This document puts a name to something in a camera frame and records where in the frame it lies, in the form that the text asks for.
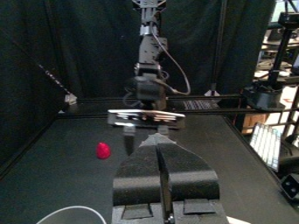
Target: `black table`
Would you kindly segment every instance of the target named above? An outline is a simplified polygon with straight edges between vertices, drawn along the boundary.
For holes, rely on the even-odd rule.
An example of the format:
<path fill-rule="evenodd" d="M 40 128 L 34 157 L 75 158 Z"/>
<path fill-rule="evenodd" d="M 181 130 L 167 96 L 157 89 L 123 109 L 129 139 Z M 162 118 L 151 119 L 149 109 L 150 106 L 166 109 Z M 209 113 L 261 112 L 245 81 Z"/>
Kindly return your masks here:
<path fill-rule="evenodd" d="M 141 129 L 135 147 L 154 133 Z M 227 216 L 250 223 L 298 223 L 275 175 L 223 116 L 187 115 L 186 129 L 173 130 L 170 138 L 215 169 Z M 107 160 L 97 158 L 99 142 L 111 147 Z M 97 209 L 110 223 L 114 175 L 127 158 L 123 142 L 123 129 L 110 127 L 107 118 L 58 119 L 0 182 L 0 223 L 36 223 L 69 206 Z"/>

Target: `black backdrop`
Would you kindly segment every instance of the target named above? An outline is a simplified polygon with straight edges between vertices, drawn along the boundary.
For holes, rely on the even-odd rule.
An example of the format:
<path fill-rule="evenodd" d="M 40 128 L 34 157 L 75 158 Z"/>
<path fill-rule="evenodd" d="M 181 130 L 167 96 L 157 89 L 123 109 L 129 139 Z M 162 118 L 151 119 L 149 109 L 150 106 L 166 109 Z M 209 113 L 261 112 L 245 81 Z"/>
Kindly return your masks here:
<path fill-rule="evenodd" d="M 275 0 L 229 0 L 218 90 L 238 93 L 251 82 Z M 138 60 L 141 16 L 131 0 L 10 0 L 0 28 L 52 70 L 79 97 L 125 95 Z M 191 81 L 191 93 L 211 89 L 221 0 L 169 0 L 163 36 Z M 18 152 L 63 106 L 63 91 L 0 33 L 0 164 Z M 170 84 L 183 77 L 167 59 Z"/>

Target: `black curtain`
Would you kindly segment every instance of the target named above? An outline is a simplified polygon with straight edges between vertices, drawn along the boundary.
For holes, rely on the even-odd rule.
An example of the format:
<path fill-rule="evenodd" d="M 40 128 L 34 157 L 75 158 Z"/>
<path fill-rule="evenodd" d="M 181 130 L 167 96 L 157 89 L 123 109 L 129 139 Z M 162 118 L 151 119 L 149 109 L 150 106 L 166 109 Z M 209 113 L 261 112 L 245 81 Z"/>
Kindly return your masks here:
<path fill-rule="evenodd" d="M 61 78 L 43 1 L 0 2 L 0 165 L 63 107 L 65 93 L 16 46 Z"/>
<path fill-rule="evenodd" d="M 138 60 L 141 15 L 131 0 L 51 0 L 70 86 L 81 97 L 123 96 Z M 191 93 L 211 89 L 221 0 L 169 0 L 163 36 L 191 81 Z M 250 84 L 275 1 L 229 1 L 218 90 L 238 93 Z M 185 81 L 170 59 L 162 62 L 170 84 Z"/>
<path fill-rule="evenodd" d="M 169 0 L 163 36 L 191 81 L 191 93 L 211 89 L 221 0 Z M 229 0 L 218 90 L 250 84 L 275 0 Z M 65 93 L 12 39 L 78 97 L 122 97 L 135 76 L 141 15 L 131 0 L 10 0 L 0 2 L 0 164 L 63 107 Z M 170 84 L 185 90 L 170 59 Z"/>

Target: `black fabric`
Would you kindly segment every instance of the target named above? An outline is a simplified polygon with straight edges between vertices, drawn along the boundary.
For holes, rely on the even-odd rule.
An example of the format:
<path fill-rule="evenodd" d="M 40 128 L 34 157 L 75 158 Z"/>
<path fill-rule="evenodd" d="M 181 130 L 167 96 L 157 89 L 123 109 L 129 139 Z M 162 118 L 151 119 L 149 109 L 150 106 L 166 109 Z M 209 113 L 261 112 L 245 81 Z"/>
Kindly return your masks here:
<path fill-rule="evenodd" d="M 52 0 L 61 26 L 70 83 L 83 97 L 123 96 L 138 61 L 141 15 L 131 0 Z M 221 0 L 169 0 L 163 36 L 191 81 L 191 93 L 211 89 Z M 219 92 L 238 93 L 251 83 L 275 1 L 229 1 L 221 54 Z M 170 84 L 186 89 L 170 59 L 162 62 Z"/>
<path fill-rule="evenodd" d="M 11 40 L 59 77 L 43 2 L 2 1 L 0 14 L 2 165 L 54 118 L 63 105 L 63 91 Z"/>
<path fill-rule="evenodd" d="M 251 82 L 275 1 L 229 1 L 219 92 Z M 79 97 L 123 96 L 138 61 L 141 15 L 131 0 L 11 0 L 0 3 L 10 36 Z M 221 0 L 169 0 L 163 36 L 191 81 L 191 93 L 211 89 Z M 0 32 L 0 164 L 58 113 L 63 92 Z M 170 84 L 186 85 L 170 59 Z"/>

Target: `pink object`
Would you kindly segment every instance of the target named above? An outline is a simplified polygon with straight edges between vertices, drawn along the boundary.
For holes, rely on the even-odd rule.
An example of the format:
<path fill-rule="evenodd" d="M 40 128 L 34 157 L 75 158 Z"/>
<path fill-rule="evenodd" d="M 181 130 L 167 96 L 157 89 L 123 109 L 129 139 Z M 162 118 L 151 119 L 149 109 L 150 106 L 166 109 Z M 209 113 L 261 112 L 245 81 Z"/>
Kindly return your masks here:
<path fill-rule="evenodd" d="M 98 158 L 106 159 L 111 155 L 110 147 L 106 143 L 98 144 Z"/>

